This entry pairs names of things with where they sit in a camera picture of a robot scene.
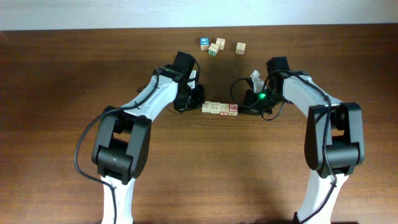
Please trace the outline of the blue side wooden block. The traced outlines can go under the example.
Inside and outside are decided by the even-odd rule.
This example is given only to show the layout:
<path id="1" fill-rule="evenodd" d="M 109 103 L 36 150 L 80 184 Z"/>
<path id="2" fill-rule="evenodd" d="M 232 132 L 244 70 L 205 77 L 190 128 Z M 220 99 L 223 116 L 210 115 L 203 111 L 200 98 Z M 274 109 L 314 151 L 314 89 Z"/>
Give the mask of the blue side wooden block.
<path id="1" fill-rule="evenodd" d="M 201 106 L 201 110 L 203 113 L 211 113 L 211 105 L 212 102 L 211 101 L 205 101 L 202 106 Z"/>

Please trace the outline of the red number wooden block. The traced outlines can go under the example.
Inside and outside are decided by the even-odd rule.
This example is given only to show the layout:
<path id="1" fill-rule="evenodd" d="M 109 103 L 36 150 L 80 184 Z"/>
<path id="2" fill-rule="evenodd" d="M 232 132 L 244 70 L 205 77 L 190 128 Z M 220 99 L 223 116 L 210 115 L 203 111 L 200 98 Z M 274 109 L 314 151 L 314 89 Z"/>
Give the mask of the red number wooden block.
<path id="1" fill-rule="evenodd" d="M 229 104 L 228 115 L 229 116 L 237 116 L 238 115 L 238 105 L 237 104 Z"/>

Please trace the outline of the plain animal wooden block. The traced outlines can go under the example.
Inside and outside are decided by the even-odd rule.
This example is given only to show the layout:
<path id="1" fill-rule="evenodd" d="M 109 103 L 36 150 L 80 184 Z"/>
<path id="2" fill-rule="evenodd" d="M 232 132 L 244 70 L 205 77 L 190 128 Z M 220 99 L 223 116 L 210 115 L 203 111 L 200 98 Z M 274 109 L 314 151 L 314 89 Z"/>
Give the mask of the plain animal wooden block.
<path id="1" fill-rule="evenodd" d="M 219 114 L 220 113 L 220 102 L 212 102 L 211 103 L 211 114 Z"/>

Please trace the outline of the red side wooden block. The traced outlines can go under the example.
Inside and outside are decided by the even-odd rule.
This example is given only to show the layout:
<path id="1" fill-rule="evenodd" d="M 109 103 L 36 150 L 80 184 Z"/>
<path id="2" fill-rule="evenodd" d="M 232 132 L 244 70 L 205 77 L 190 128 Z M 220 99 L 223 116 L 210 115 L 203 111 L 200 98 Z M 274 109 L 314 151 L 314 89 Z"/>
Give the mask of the red side wooden block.
<path id="1" fill-rule="evenodd" d="M 222 116 L 229 115 L 229 104 L 227 104 L 227 103 L 220 104 L 220 115 L 222 115 Z"/>

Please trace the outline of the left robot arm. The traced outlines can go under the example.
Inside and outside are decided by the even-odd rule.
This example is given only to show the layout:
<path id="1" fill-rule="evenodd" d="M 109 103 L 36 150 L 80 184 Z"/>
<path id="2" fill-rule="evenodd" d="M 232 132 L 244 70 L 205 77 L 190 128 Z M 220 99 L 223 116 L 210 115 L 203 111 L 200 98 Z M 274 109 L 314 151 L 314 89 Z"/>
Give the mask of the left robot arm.
<path id="1" fill-rule="evenodd" d="M 100 119 L 91 156 L 104 182 L 103 223 L 132 223 L 135 180 L 149 154 L 152 122 L 170 103 L 183 113 L 204 102 L 193 56 L 178 52 L 171 64 L 157 67 L 150 83 L 120 108 L 108 106 Z"/>

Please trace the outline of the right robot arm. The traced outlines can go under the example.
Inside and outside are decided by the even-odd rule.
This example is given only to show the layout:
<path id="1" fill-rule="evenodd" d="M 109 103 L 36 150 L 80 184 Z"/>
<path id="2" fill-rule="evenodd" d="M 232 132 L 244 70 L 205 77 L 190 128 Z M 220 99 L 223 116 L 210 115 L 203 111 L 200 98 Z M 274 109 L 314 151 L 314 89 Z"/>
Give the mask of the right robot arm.
<path id="1" fill-rule="evenodd" d="M 294 223 L 330 223 L 339 191 L 364 161 L 361 107 L 344 103 L 316 85 L 304 70 L 292 70 L 286 57 L 266 63 L 267 78 L 254 71 L 239 113 L 264 116 L 276 105 L 295 105 L 307 118 L 304 155 L 310 178 Z"/>

